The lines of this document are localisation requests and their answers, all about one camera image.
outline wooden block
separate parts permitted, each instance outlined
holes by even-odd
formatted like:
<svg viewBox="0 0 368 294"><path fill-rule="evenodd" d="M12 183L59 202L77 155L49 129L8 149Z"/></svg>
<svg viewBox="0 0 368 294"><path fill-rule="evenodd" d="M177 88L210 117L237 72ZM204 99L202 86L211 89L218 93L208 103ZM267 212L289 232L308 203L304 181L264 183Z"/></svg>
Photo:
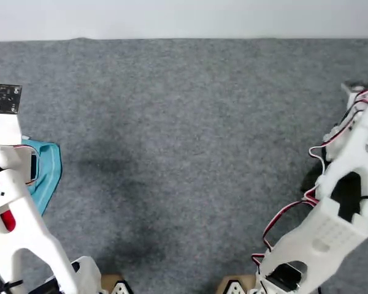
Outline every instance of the wooden block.
<svg viewBox="0 0 368 294"><path fill-rule="evenodd" d="M123 277L119 274L103 274L101 277L102 289L111 293L116 285L116 282L122 280Z"/></svg>
<svg viewBox="0 0 368 294"><path fill-rule="evenodd" d="M228 285L228 282L231 280L239 281L241 284L241 287L245 291L245 293L248 290L251 290L255 286L256 277L252 274L243 275L243 276L226 276L221 281L220 285L217 288L216 294L225 294L226 286Z"/></svg>

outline gray carpet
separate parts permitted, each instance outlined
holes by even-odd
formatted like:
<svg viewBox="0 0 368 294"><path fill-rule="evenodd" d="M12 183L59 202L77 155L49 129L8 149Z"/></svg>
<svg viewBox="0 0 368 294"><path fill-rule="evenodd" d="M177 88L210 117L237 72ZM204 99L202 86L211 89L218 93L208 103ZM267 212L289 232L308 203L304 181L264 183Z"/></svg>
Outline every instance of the gray carpet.
<svg viewBox="0 0 368 294"><path fill-rule="evenodd" d="M301 197L307 148L368 80L368 40L0 43L0 83L24 86L24 134L61 145L44 219L135 293L213 294L279 207ZM307 210L287 214L272 240ZM50 272L25 255L28 287ZM368 241L323 293L368 293Z"/></svg>

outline white wall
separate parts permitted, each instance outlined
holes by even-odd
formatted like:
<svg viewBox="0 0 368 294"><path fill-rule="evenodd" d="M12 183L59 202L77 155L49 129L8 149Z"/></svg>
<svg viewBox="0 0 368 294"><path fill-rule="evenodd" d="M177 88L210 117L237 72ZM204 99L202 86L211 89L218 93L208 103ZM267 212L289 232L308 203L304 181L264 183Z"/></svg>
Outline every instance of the white wall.
<svg viewBox="0 0 368 294"><path fill-rule="evenodd" d="M368 37L368 0L0 0L0 41Z"/></svg>

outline teal fabric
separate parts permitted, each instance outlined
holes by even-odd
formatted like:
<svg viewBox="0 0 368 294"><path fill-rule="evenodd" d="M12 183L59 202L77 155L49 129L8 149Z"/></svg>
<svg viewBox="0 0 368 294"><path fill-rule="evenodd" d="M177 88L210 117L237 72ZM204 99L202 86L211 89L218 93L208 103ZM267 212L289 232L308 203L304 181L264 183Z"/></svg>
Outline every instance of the teal fabric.
<svg viewBox="0 0 368 294"><path fill-rule="evenodd" d="M38 211L43 214L61 177L60 148L54 143L34 140L22 140L22 143L34 147L39 154L37 179L28 189Z"/></svg>

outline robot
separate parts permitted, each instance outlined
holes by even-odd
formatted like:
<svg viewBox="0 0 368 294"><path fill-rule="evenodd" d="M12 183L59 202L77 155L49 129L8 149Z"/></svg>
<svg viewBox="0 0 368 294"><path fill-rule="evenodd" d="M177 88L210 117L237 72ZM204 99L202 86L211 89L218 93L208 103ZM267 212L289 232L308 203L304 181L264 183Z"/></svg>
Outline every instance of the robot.
<svg viewBox="0 0 368 294"><path fill-rule="evenodd" d="M227 277L217 294L308 294L336 273L343 259L368 238L368 85L345 83L347 111L341 122L309 149L321 162L321 174L302 200L282 208L267 225L267 250L253 254L254 276ZM49 265L54 276L29 294L132 294L129 285L109 276L109 289L91 257L70 262L38 212L27 184L33 149L21 144L18 121L21 86L0 85L0 293L26 294L21 279L20 249L29 249ZM322 155L314 150L320 149ZM357 211L341 215L332 192L350 172L361 177ZM312 208L306 219L276 245L266 239L283 213L297 205Z"/></svg>
<svg viewBox="0 0 368 294"><path fill-rule="evenodd" d="M348 94L346 113L322 144L309 149L321 164L315 185L304 192L302 200L282 208L267 225L263 233L267 250L252 255L258 266L255 276L226 277L218 294L321 293L320 285L368 238L368 84L346 82L342 88ZM313 153L316 149L321 150L321 156ZM361 178L359 205L343 211L348 199L339 203L332 197L333 191L351 172ZM309 215L272 246L267 232L283 213L301 204L312 207Z"/></svg>
<svg viewBox="0 0 368 294"><path fill-rule="evenodd" d="M21 144L20 94L21 86L0 85L0 293L26 294L19 250L28 249L54 274L29 294L131 294L118 276L105 277L113 285L103 289L94 260L80 257L71 263L45 226L27 189L33 149Z"/></svg>

